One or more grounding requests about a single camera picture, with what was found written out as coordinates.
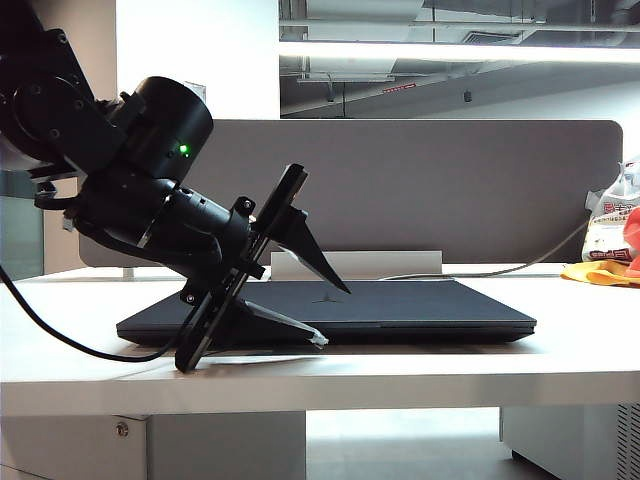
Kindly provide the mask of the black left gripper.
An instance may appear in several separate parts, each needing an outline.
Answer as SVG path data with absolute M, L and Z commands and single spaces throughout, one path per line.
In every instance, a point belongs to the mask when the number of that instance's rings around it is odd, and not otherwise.
M 226 209 L 197 193 L 178 190 L 167 214 L 155 223 L 150 245 L 170 256 L 165 264 L 187 282 L 180 292 L 192 310 L 174 345 L 175 366 L 190 372 L 207 349 L 250 349 L 329 343 L 317 328 L 240 298 L 251 276 L 264 273 L 259 258 L 271 241 L 318 277 L 350 294 L 328 262 L 293 199 L 307 178 L 303 166 L 289 165 L 257 220 L 255 203 L 236 199 Z

